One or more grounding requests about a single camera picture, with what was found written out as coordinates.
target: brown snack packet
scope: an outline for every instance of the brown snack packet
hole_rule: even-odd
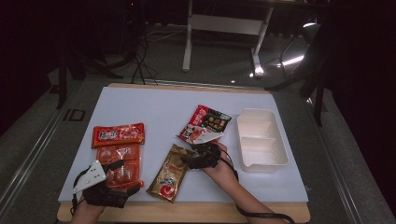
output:
[[[194,152],[184,147],[172,145],[163,162],[163,167],[158,172],[146,192],[170,203],[175,201],[178,188],[186,174],[189,166],[180,159],[180,156],[193,156]]]

